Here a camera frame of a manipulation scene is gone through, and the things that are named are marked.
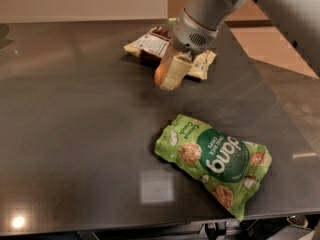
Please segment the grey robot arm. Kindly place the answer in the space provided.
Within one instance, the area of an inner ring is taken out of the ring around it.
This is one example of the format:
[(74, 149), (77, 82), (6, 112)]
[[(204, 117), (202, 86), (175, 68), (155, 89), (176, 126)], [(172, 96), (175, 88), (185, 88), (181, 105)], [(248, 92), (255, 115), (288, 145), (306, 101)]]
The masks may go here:
[[(209, 49), (227, 16), (246, 0), (188, 0), (172, 29), (172, 41), (156, 69), (154, 81), (166, 91), (186, 75), (179, 53), (198, 55)], [(320, 73), (320, 0), (252, 0), (312, 70)]]

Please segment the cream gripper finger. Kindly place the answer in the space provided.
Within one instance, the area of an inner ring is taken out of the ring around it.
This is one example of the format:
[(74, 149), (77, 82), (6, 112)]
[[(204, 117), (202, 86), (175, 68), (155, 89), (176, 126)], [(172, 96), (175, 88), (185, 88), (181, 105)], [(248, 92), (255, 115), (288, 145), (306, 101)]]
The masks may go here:
[(160, 77), (160, 88), (173, 91), (187, 75), (192, 67), (192, 56), (189, 53), (178, 53), (161, 63), (163, 67)]
[(168, 48), (161, 60), (161, 68), (163, 71), (166, 71), (173, 60), (173, 57), (178, 53), (178, 51), (174, 48), (172, 44), (168, 45)]

